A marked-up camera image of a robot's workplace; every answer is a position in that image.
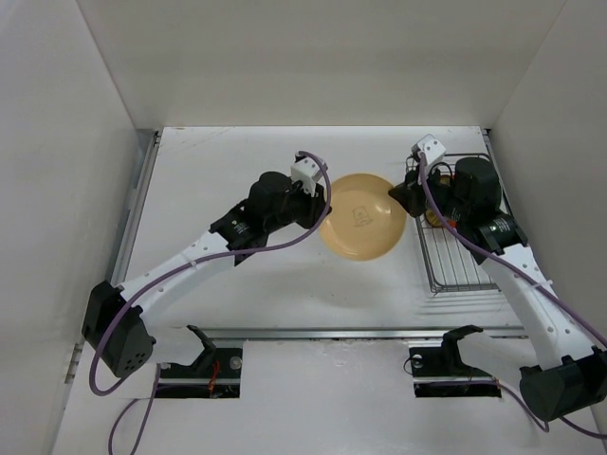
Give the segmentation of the large beige plate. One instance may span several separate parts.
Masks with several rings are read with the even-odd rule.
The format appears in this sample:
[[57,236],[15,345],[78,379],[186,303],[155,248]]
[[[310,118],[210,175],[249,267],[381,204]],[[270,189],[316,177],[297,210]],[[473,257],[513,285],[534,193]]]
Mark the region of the large beige plate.
[[389,191],[394,185],[370,173],[351,173],[331,183],[331,210],[319,227],[329,250],[350,261],[371,261],[400,241],[408,215]]

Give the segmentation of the yellow patterned black-rimmed plate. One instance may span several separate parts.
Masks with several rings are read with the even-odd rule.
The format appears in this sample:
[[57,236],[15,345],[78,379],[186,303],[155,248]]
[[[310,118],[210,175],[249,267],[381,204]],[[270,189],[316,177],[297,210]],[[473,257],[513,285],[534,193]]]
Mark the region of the yellow patterned black-rimmed plate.
[[[441,176],[440,182],[443,184],[449,185],[451,182],[451,179],[444,174]],[[425,211],[424,219],[431,228],[442,228],[443,227],[443,224],[440,222],[437,215],[431,209],[427,209]]]

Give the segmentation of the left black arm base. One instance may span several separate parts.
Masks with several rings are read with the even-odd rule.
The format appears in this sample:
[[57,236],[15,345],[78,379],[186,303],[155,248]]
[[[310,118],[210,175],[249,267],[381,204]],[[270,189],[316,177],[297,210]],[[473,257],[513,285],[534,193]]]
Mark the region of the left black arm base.
[[202,351],[190,365],[169,363],[161,369],[157,399],[237,399],[241,392],[242,342],[209,338],[189,325]]

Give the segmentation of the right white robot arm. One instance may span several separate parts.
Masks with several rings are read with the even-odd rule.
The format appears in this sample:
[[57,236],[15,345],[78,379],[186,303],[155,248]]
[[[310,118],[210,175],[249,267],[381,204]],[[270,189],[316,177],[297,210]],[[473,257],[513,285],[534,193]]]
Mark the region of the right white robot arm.
[[482,370],[517,386],[535,417],[551,422],[606,397],[606,339],[555,294],[515,218],[502,209],[502,187],[486,159],[459,159],[450,178],[424,156],[389,191],[408,214],[433,212],[496,283],[535,354],[513,354],[482,328],[447,332],[439,361],[457,375]]

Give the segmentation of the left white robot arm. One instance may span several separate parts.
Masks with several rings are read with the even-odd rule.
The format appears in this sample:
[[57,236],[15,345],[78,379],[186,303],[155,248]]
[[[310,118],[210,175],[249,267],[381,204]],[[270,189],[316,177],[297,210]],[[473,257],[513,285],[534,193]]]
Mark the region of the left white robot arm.
[[129,282],[101,282],[91,291],[82,334],[103,363],[124,380],[147,363],[180,365],[199,376],[212,366],[215,347],[195,325],[161,327],[170,306],[210,278],[272,248],[274,232],[297,225],[314,232],[330,208],[330,182],[319,172],[263,173],[248,196],[173,258]]

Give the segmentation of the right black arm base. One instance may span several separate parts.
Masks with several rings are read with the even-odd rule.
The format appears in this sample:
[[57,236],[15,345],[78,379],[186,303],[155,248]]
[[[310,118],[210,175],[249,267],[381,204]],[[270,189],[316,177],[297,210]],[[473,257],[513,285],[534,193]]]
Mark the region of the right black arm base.
[[483,330],[467,325],[446,332],[440,341],[409,345],[403,371],[414,381],[416,398],[502,397],[496,379],[461,359],[458,342],[477,333]]

